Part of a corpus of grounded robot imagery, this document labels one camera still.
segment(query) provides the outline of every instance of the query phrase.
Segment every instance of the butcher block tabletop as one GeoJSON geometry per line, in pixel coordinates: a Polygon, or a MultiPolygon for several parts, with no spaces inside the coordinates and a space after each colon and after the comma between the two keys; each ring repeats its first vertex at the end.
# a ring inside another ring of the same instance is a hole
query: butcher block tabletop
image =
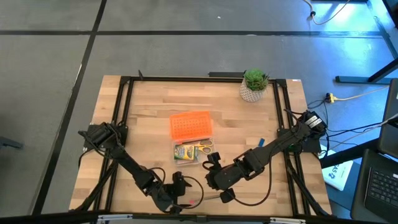
{"type": "MultiPolygon", "coordinates": [[[[111,122],[120,78],[115,75],[103,77],[92,123],[111,122]]],[[[292,110],[305,111],[307,104],[301,81],[286,81],[292,110]]],[[[169,117],[187,111],[209,111],[215,148],[221,156],[220,163],[222,166],[231,164],[235,157],[255,148],[260,138],[265,139],[265,144],[273,141],[279,127],[272,85],[267,86],[263,98],[255,103],[245,102],[239,95],[239,87],[240,83],[135,81],[127,118],[127,153],[142,166],[163,168],[166,171],[166,184],[172,183],[174,172],[181,171],[183,175],[194,177],[202,184],[205,197],[218,195],[220,192],[207,185],[205,176],[208,171],[201,164],[183,167],[175,165],[169,117]]],[[[279,96],[284,109],[281,88],[279,96]]],[[[120,108],[119,120],[123,105],[124,103],[120,108]]],[[[283,114],[284,123],[287,124],[286,113],[283,114]]],[[[319,160],[311,153],[301,153],[300,157],[307,188],[322,208],[331,213],[319,160]]],[[[77,208],[97,184],[102,161],[103,158],[95,151],[83,156],[70,202],[71,209],[77,208]]],[[[256,203],[263,199],[270,181],[268,168],[266,166],[262,174],[250,181],[241,179],[234,184],[236,198],[246,203],[256,203]]],[[[196,200],[201,196],[200,187],[192,180],[187,181],[192,187],[187,187],[185,195],[179,197],[179,203],[196,200]]],[[[104,208],[107,192],[108,185],[104,188],[100,208],[104,208]]],[[[297,186],[295,193],[298,210],[303,213],[301,194],[297,186]]],[[[132,175],[121,166],[118,168],[111,211],[162,213],[151,197],[145,197],[136,187],[132,175]]],[[[247,207],[234,200],[222,203],[217,198],[204,200],[197,208],[183,210],[182,214],[292,216],[283,154],[278,153],[272,158],[271,194],[263,204],[247,207]]]]}

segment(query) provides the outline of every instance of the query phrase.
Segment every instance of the white plant pot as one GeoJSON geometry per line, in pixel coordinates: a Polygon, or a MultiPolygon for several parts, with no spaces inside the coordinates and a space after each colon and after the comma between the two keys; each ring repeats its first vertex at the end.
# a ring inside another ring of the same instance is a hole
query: white plant pot
{"type": "Polygon", "coordinates": [[[246,81],[243,79],[239,92],[242,96],[242,99],[246,100],[247,102],[256,102],[262,98],[265,89],[261,91],[252,91],[246,86],[246,81]]]}

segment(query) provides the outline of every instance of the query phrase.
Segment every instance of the black floor stripe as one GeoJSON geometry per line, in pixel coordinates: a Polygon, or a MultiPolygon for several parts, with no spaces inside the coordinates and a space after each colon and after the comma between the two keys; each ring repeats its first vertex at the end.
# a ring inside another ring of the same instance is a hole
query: black floor stripe
{"type": "Polygon", "coordinates": [[[315,37],[382,37],[380,31],[259,31],[259,30],[0,30],[0,35],[259,35],[315,37]]]}
{"type": "Polygon", "coordinates": [[[393,56],[394,59],[398,58],[398,52],[396,50],[396,48],[394,47],[394,45],[392,44],[391,40],[390,40],[390,35],[387,33],[386,29],[384,28],[383,24],[380,22],[379,18],[376,16],[374,10],[373,10],[373,6],[372,3],[370,1],[368,1],[366,3],[368,5],[369,10],[371,11],[371,14],[373,15],[374,21],[377,25],[377,28],[379,28],[379,31],[381,33],[381,35],[383,36],[384,41],[386,42],[388,48],[390,49],[390,52],[393,56]]]}
{"type": "MultiPolygon", "coordinates": [[[[93,26],[93,31],[97,31],[98,27],[100,26],[105,5],[106,5],[106,0],[102,0],[93,26]]],[[[43,181],[40,185],[39,194],[37,195],[37,200],[35,201],[33,207],[32,211],[33,215],[38,215],[42,213],[43,206],[45,203],[45,198],[50,188],[51,180],[54,175],[58,159],[60,157],[63,141],[65,140],[65,135],[67,133],[69,122],[72,117],[73,108],[75,107],[76,99],[79,94],[80,86],[86,71],[88,59],[90,58],[91,50],[93,49],[94,46],[95,37],[96,37],[95,35],[90,35],[90,38],[88,39],[87,47],[83,55],[83,59],[81,60],[81,65],[76,78],[75,85],[72,88],[72,93],[69,97],[67,107],[63,114],[63,118],[58,129],[57,137],[55,138],[53,146],[51,148],[51,156],[49,164],[47,165],[43,181]]]]}

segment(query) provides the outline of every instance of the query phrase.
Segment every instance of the succulent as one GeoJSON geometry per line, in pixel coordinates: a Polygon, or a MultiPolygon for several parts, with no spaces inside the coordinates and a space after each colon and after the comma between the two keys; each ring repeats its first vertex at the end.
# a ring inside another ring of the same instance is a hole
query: succulent
{"type": "Polygon", "coordinates": [[[244,73],[246,86],[252,91],[265,90],[268,85],[269,75],[266,75],[260,69],[247,70],[244,73]]]}

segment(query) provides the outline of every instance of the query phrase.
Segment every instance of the potted plant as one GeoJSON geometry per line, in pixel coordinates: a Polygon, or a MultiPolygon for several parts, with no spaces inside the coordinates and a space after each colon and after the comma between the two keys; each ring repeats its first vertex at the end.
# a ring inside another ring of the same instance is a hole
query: potted plant
{"type": "Polygon", "coordinates": [[[248,102],[256,102],[262,98],[267,85],[269,76],[260,69],[245,71],[240,89],[242,98],[248,102]]]}

